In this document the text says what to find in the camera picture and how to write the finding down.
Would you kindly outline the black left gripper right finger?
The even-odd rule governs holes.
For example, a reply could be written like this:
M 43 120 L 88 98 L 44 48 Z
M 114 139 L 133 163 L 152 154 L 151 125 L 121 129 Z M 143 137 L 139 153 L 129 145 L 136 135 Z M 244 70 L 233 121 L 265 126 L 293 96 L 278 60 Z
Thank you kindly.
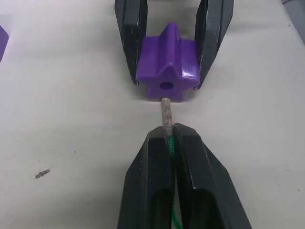
M 201 136 L 180 123 L 173 133 L 183 228 L 251 228 L 228 171 Z

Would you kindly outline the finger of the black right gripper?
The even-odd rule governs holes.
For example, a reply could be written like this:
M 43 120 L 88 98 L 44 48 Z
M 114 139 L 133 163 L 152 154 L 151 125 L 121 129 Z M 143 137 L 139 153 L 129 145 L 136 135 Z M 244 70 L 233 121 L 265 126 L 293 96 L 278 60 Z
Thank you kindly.
M 197 43 L 197 58 L 200 82 L 198 90 L 217 56 L 234 11 L 234 0 L 200 1 L 195 23 L 194 40 Z
M 148 3 L 147 0 L 115 0 L 114 10 L 131 80 L 138 85 L 136 72 L 146 36 Z

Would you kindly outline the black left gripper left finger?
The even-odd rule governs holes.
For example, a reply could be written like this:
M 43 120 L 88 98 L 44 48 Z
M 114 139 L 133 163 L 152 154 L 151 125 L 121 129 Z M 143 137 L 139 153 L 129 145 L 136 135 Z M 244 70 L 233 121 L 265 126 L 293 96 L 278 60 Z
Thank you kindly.
M 126 172 L 118 228 L 171 228 L 172 194 L 171 160 L 159 126 L 147 134 Z

